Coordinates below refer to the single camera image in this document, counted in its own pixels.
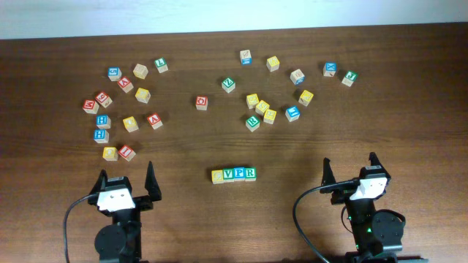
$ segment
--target wooden table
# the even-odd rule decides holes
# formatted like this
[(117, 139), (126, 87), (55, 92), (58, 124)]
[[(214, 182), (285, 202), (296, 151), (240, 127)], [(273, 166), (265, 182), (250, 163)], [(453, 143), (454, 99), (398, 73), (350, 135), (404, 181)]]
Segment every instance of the wooden table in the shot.
[[(400, 255), (432, 262), (468, 257), (468, 24), (370, 26), (206, 34), (161, 34), (0, 41), (0, 261), (63, 262), (65, 210), (86, 195), (99, 171), (128, 176), (143, 188), (148, 161), (156, 167), (163, 200), (142, 213), (143, 258), (150, 262), (277, 262), (314, 259), (292, 220), (295, 199), (318, 186), (322, 160), (337, 180), (358, 176), (375, 151), (393, 179), (377, 209), (407, 217)], [(239, 51), (250, 49), (251, 66)], [(160, 74), (154, 59), (166, 58)], [(278, 71), (265, 61), (277, 56)], [(325, 61), (338, 77), (323, 77)], [(149, 68), (145, 80), (132, 74)], [(148, 104), (125, 94), (106, 71), (119, 66)], [(295, 87), (290, 73), (306, 80)], [(347, 70), (359, 74), (351, 88)], [(236, 81), (227, 94), (221, 81)], [(299, 105), (301, 89), (314, 94)], [(102, 158), (93, 141), (96, 116), (81, 106), (99, 91), (113, 103), (108, 145), (127, 144), (131, 162)], [(254, 115), (246, 95), (258, 93), (278, 110), (274, 125), (245, 127)], [(195, 109), (196, 95), (209, 98)], [(298, 105), (289, 123), (284, 109)], [(146, 121), (159, 113), (153, 130)], [(122, 119), (134, 116), (138, 131)], [(210, 171), (253, 166), (258, 180), (214, 186)], [(313, 194), (298, 219), (327, 255), (354, 251), (340, 222), (341, 207)], [(72, 262), (97, 262), (95, 234), (110, 219), (87, 204), (69, 218)]]

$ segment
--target blue block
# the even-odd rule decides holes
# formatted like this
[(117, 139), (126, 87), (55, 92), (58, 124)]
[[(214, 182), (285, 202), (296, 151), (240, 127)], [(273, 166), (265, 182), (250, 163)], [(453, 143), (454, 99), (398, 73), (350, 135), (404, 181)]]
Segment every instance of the blue block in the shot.
[(246, 169), (244, 167), (234, 168), (234, 180), (245, 180)]

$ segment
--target yellow block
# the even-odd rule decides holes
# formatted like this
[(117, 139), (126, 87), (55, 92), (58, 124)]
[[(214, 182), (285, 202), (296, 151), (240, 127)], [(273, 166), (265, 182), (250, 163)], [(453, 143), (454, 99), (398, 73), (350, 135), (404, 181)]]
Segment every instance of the yellow block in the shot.
[(278, 58), (276, 56), (272, 56), (271, 58), (267, 59), (266, 61), (268, 61), (270, 66), (279, 65), (279, 60), (278, 60)]
[(313, 97), (314, 97), (314, 94), (312, 94), (312, 93), (310, 93), (310, 92), (308, 92), (306, 90), (304, 90), (304, 92), (301, 94), (301, 99), (306, 101), (306, 102), (310, 102)]
[(211, 180), (214, 184), (223, 183), (224, 179), (222, 177), (222, 170), (211, 171)]

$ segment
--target green block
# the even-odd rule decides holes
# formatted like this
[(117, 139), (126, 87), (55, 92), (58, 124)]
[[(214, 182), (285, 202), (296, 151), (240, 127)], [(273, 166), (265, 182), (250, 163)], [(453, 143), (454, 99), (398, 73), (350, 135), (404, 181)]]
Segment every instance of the green block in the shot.
[(255, 181), (257, 179), (257, 169), (255, 167), (246, 168), (246, 181)]
[(234, 169), (223, 169), (222, 177), (225, 183), (234, 182)]
[(166, 64), (166, 60), (164, 60), (164, 58), (160, 58), (160, 59), (155, 60), (154, 64), (156, 65), (156, 67), (161, 67)]

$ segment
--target toy block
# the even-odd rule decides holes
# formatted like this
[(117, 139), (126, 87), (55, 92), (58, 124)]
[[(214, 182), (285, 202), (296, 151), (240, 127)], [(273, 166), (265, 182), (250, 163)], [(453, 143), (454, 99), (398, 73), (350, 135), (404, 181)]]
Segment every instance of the toy block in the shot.
[(99, 109), (99, 105), (94, 101), (87, 99), (83, 104), (83, 110), (85, 110), (89, 114), (97, 114), (97, 110)]
[(252, 116), (247, 119), (246, 126), (251, 132), (253, 132), (254, 130), (258, 129), (258, 127), (260, 127), (260, 120), (257, 117)]
[(294, 85), (299, 85), (306, 79), (306, 76), (304, 76), (304, 73), (300, 69), (296, 69), (291, 72), (290, 79)]
[(300, 115), (301, 113), (299, 112), (299, 109), (296, 106), (292, 106), (291, 108), (288, 108), (286, 110), (286, 118), (289, 122), (299, 119)]
[(99, 103), (101, 104), (101, 106), (103, 106), (103, 107), (107, 107), (107, 106), (109, 106), (109, 105), (112, 103), (112, 99), (110, 99), (109, 95), (107, 95), (106, 93), (104, 93), (104, 91), (102, 91), (100, 94), (97, 94), (96, 100), (97, 100), (97, 102), (99, 102)]
[(122, 147), (122, 149), (120, 149), (120, 151), (118, 152), (118, 154), (122, 157), (124, 157), (124, 159), (126, 159), (127, 161), (131, 161), (133, 159), (133, 157), (135, 157), (137, 154), (135, 153), (134, 150), (132, 150), (130, 147), (128, 147), (127, 145), (124, 145)]
[(349, 71), (346, 74), (346, 76), (344, 76), (343, 81), (341, 83), (345, 84), (348, 87), (351, 87), (351, 85), (356, 81), (357, 78), (358, 78), (357, 73)]
[(276, 111), (275, 110), (266, 110), (265, 116), (263, 116), (263, 122), (273, 124), (276, 118)]
[(247, 106), (249, 107), (250, 110), (255, 108), (255, 106), (257, 106), (257, 104), (258, 104), (257, 94), (247, 95)]
[(246, 182), (257, 180), (257, 169), (255, 167), (246, 168)]
[(335, 73), (336, 73), (336, 63), (335, 62), (325, 63), (325, 66), (323, 66), (323, 76), (333, 77)]
[(133, 116), (125, 118), (124, 119), (124, 125), (125, 125), (125, 129), (127, 129), (127, 131), (129, 131), (129, 132), (133, 132), (133, 131), (138, 130), (138, 123), (135, 120), (135, 118), (133, 118)]
[(106, 130), (99, 129), (94, 131), (94, 140), (97, 143), (108, 143), (109, 133)]
[(139, 77), (140, 79), (144, 80), (148, 74), (148, 68), (142, 64), (137, 64), (137, 66), (135, 66), (133, 69), (133, 74), (135, 77)]
[(128, 77), (121, 78), (118, 82), (118, 86), (122, 88), (122, 91), (129, 93), (133, 89), (133, 84), (130, 82)]
[(211, 181), (213, 182), (213, 184), (224, 183), (223, 171), (222, 170), (211, 171)]
[(104, 151), (102, 152), (102, 158), (106, 159), (106, 161), (117, 161), (118, 160), (117, 148), (104, 147)]
[(167, 67), (166, 60), (164, 58), (155, 60), (154, 64), (156, 65), (156, 68), (158, 69), (159, 73), (163, 73), (169, 70), (169, 68)]
[(153, 129), (158, 129), (162, 126), (161, 118), (156, 113), (153, 113), (151, 116), (147, 117), (147, 119)]
[(151, 98), (151, 94), (149, 93), (149, 90), (138, 88), (137, 93), (135, 94), (135, 98), (137, 98), (139, 102), (148, 103), (149, 98)]
[(265, 112), (270, 108), (270, 105), (265, 101), (261, 100), (258, 102), (257, 106), (255, 106), (255, 112), (264, 116)]
[(107, 115), (99, 115), (96, 117), (96, 125), (99, 129), (110, 129), (110, 118)]
[(111, 81), (118, 81), (122, 77), (122, 71), (118, 67), (111, 67), (107, 71), (107, 76)]
[(279, 69), (279, 60), (276, 56), (272, 56), (271, 58), (266, 60), (266, 67), (270, 72), (273, 72)]
[(309, 105), (313, 97), (314, 97), (314, 94), (304, 90), (301, 96), (299, 97), (299, 103), (307, 107), (307, 105)]
[(250, 54), (250, 50), (242, 50), (241, 51), (241, 63), (242, 63), (242, 65), (251, 65), (252, 64), (252, 55)]
[(222, 170), (222, 179), (225, 183), (234, 182), (234, 169), (223, 169)]
[(234, 168), (234, 181), (246, 180), (246, 169), (243, 167)]
[(232, 78), (228, 77), (227, 79), (223, 80), (221, 87), (226, 92), (230, 93), (235, 88), (235, 82)]

